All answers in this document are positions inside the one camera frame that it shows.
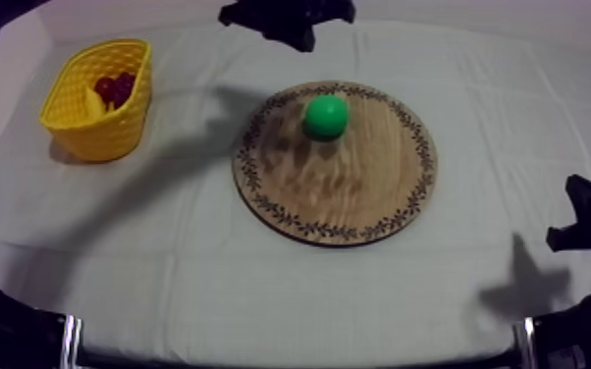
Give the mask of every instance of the ball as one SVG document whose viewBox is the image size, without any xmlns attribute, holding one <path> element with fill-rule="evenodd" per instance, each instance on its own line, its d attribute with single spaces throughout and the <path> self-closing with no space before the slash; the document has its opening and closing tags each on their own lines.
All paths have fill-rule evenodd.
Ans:
<svg viewBox="0 0 591 369">
<path fill-rule="evenodd" d="M 334 95 L 314 98 L 304 114 L 303 130 L 315 139 L 339 137 L 349 123 L 349 106 Z"/>
</svg>

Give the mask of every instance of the floral border pattern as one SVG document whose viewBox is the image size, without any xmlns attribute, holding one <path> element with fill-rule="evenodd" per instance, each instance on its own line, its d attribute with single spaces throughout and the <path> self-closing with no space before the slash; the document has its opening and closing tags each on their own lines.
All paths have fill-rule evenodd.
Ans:
<svg viewBox="0 0 591 369">
<path fill-rule="evenodd" d="M 423 168 L 421 177 L 417 180 L 412 193 L 407 198 L 404 209 L 397 209 L 389 217 L 384 217 L 373 226 L 364 227 L 363 230 L 347 226 L 330 226 L 327 223 L 308 223 L 300 219 L 299 215 L 290 213 L 283 205 L 273 202 L 266 194 L 261 193 L 261 178 L 257 172 L 256 148 L 257 139 L 261 136 L 261 130 L 266 124 L 266 117 L 274 109 L 286 106 L 290 101 L 302 96 L 334 94 L 343 92 L 348 96 L 359 96 L 369 100 L 385 102 L 399 117 L 402 127 L 412 133 L 412 139 L 416 143 L 415 151 L 419 157 L 419 164 Z M 258 208 L 266 212 L 276 221 L 276 224 L 298 231 L 304 237 L 316 235 L 319 237 L 340 237 L 344 241 L 369 242 L 388 236 L 405 227 L 416 215 L 421 212 L 421 204 L 427 198 L 435 182 L 435 160 L 431 153 L 431 147 L 425 129 L 410 114 L 401 102 L 392 99 L 386 93 L 359 84 L 332 83 L 317 87 L 301 87 L 297 90 L 287 90 L 269 98 L 261 109 L 253 116 L 249 129 L 242 137 L 241 148 L 236 159 L 240 162 L 242 177 L 237 179 L 240 185 L 246 186 L 254 197 L 248 200 Z"/>
</svg>

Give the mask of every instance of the yellow basket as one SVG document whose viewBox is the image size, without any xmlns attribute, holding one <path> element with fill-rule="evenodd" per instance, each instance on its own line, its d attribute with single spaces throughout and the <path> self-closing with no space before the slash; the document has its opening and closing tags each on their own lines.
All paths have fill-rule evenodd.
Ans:
<svg viewBox="0 0 591 369">
<path fill-rule="evenodd" d="M 93 120 L 87 115 L 85 86 L 101 77 L 135 74 L 128 101 Z M 151 46 L 139 39 L 115 39 L 88 47 L 62 70 L 41 111 L 41 124 L 67 150 L 83 160 L 120 158 L 137 146 L 151 98 Z"/>
</svg>

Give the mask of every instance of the white cloth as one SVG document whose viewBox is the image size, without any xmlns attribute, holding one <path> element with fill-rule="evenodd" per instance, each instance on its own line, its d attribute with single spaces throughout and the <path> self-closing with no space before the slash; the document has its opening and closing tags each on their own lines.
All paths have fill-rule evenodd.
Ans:
<svg viewBox="0 0 591 369">
<path fill-rule="evenodd" d="M 591 179 L 591 55 L 399 23 L 330 23 L 299 54 L 235 26 L 139 34 L 154 94 L 140 146 L 71 159 L 38 123 L 66 59 L 37 71 L 0 138 L 0 284 L 85 320 L 85 343 L 193 363 L 414 363 L 499 352 L 510 323 L 591 293 L 591 252 L 553 254 L 574 222 L 565 178 Z M 380 88 L 429 129 L 432 200 L 361 248 L 298 244 L 244 206 L 230 150 L 283 88 Z"/>
</svg>

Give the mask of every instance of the grape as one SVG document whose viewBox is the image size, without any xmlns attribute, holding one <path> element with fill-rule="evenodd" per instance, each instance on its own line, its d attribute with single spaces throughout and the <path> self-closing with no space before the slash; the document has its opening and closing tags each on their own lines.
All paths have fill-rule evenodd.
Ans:
<svg viewBox="0 0 591 369">
<path fill-rule="evenodd" d="M 115 93 L 112 101 L 115 109 L 119 109 L 131 97 L 133 93 L 133 86 L 135 83 L 135 76 L 123 72 L 115 80 Z"/>
<path fill-rule="evenodd" d="M 115 80 L 109 77 L 102 77 L 96 82 L 94 91 L 101 96 L 104 103 L 112 101 L 115 95 Z"/>
</svg>

